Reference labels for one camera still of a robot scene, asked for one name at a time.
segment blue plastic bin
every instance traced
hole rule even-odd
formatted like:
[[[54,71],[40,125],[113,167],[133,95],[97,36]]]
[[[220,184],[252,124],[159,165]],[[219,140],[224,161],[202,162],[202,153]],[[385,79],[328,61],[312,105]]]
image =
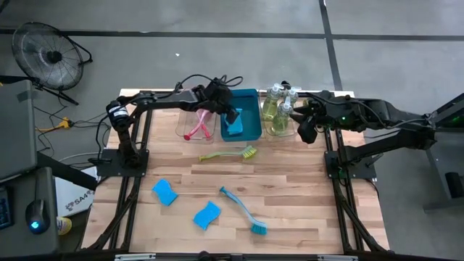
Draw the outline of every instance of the blue plastic bin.
[[[225,115],[220,117],[220,135],[224,141],[256,141],[261,137],[260,103],[256,89],[232,90],[233,97],[229,103],[235,108],[242,109],[241,123],[244,131],[240,134],[229,135],[225,124]]]

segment wooden tabletop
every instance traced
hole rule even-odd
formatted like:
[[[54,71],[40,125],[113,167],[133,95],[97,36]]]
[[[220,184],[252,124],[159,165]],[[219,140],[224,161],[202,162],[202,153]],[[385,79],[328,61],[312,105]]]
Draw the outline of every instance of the wooden tabletop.
[[[130,96],[139,91],[123,89],[120,94]],[[213,144],[192,144],[175,133],[179,114],[178,109],[153,111],[149,164],[138,196],[131,252],[342,253],[334,190],[323,162],[326,150],[323,135],[308,145],[298,135],[269,141],[263,130],[263,136],[257,141],[226,143],[220,138],[217,120]],[[364,143],[361,133],[344,131],[343,137],[346,145]],[[111,130],[108,147],[117,148],[117,145],[117,134]],[[251,159],[198,160],[199,155],[239,151],[247,145],[258,149]],[[161,205],[151,191],[161,178],[168,180],[179,194],[169,207]],[[96,190],[83,247],[92,244],[113,218],[120,183],[121,178],[108,178]],[[361,221],[377,242],[388,249],[376,191],[364,180],[353,180],[352,185]],[[237,195],[258,220],[268,224],[266,236],[250,231],[239,206],[219,193],[221,186]],[[203,231],[194,224],[193,218],[208,201],[220,207],[221,214]],[[347,226],[354,246],[351,222]],[[124,231],[125,219],[119,244]]]

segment gray floor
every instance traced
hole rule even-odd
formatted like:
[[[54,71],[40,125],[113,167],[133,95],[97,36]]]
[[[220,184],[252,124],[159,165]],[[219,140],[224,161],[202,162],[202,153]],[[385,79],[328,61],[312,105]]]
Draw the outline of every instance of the gray floor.
[[[460,35],[459,0],[326,0],[333,33]],[[322,33],[317,0],[15,0],[0,26],[40,21],[71,30]],[[242,88],[289,80],[308,90],[333,90],[324,40],[252,38],[73,37],[94,55],[68,94],[81,105],[61,116],[83,120],[104,111],[121,88],[173,87],[192,73],[243,75]],[[0,74],[22,75],[0,36]],[[464,42],[335,41],[344,90],[424,113],[463,92]],[[36,105],[53,112],[58,101],[40,94]],[[48,117],[36,112],[37,125]],[[50,133],[59,159],[96,151],[94,129]],[[425,214],[444,197],[426,153],[400,149],[376,163],[391,249],[403,254],[462,259],[464,210]]]

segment fan grille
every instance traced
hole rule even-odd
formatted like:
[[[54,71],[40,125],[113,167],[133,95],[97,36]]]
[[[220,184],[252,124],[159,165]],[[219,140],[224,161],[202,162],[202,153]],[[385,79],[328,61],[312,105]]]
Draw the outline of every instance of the fan grille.
[[[50,25],[21,25],[14,32],[12,49],[22,71],[38,79],[35,84],[61,91],[76,86],[82,78],[83,61],[77,46]]]

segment yellow dish brush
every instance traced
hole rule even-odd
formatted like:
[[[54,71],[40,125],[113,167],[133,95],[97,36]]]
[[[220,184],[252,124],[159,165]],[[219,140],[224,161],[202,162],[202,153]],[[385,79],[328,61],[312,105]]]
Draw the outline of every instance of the yellow dish brush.
[[[244,160],[246,160],[246,159],[253,157],[257,151],[258,150],[253,148],[252,146],[248,146],[241,152],[213,152],[208,155],[200,156],[199,159],[201,162],[203,160],[208,160],[208,159],[211,159],[217,156],[240,156],[241,155],[244,158]]]

